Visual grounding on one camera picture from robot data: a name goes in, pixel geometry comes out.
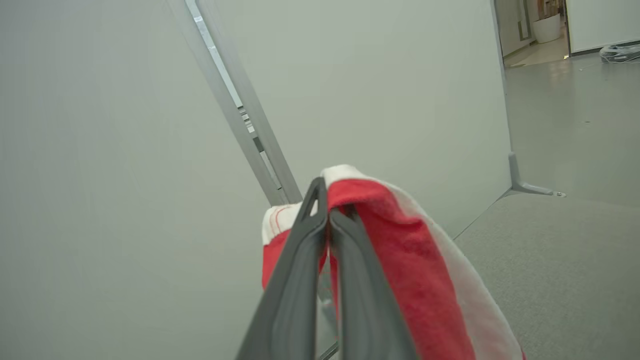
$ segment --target towel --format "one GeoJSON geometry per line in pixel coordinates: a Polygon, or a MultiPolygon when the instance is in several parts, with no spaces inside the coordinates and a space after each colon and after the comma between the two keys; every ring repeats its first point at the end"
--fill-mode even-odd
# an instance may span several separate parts
{"type": "MultiPolygon", "coordinates": [[[[350,165],[326,168],[321,176],[329,210],[353,204],[358,211],[421,358],[525,358],[473,266],[406,192],[350,165]]],[[[300,206],[275,206],[264,215],[263,287],[300,206]]],[[[334,304],[338,304],[339,264],[331,254],[329,258],[334,304]]]]}

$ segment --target gray floor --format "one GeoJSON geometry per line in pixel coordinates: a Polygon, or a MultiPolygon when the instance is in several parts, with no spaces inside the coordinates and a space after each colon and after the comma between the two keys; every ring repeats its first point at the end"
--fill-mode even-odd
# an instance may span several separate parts
{"type": "Polygon", "coordinates": [[[528,360],[638,359],[640,208],[519,194],[456,243],[528,360]]]}
{"type": "Polygon", "coordinates": [[[592,54],[506,75],[509,128],[525,181],[578,199],[640,206],[640,63],[602,64],[592,54]]]}

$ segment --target metal bracket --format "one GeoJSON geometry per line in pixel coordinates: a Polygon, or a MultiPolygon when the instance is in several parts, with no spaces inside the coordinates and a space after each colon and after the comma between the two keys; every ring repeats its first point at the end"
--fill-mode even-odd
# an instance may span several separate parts
{"type": "Polygon", "coordinates": [[[516,153],[513,151],[509,153],[509,168],[511,169],[511,188],[513,190],[517,192],[537,193],[541,195],[555,194],[551,189],[531,185],[522,181],[522,179],[520,178],[520,170],[518,169],[518,160],[516,159],[516,153]]]}

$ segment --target white pot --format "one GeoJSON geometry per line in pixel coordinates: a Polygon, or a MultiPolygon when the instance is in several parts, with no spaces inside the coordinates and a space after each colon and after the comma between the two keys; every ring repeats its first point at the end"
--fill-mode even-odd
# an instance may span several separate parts
{"type": "Polygon", "coordinates": [[[560,37],[560,14],[533,22],[533,33],[539,44],[560,37]]]}

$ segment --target white wall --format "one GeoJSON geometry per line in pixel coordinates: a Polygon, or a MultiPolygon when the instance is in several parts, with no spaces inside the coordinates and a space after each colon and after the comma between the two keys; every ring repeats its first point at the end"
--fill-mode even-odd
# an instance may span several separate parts
{"type": "Polygon", "coordinates": [[[164,2],[0,4],[0,359],[233,359],[268,202],[164,2]]]}
{"type": "Polygon", "coordinates": [[[510,187],[489,1],[200,4],[236,43],[303,192],[350,163],[456,235],[510,187]]]}
{"type": "Polygon", "coordinates": [[[640,1],[566,0],[571,51],[640,40],[640,1]]]}

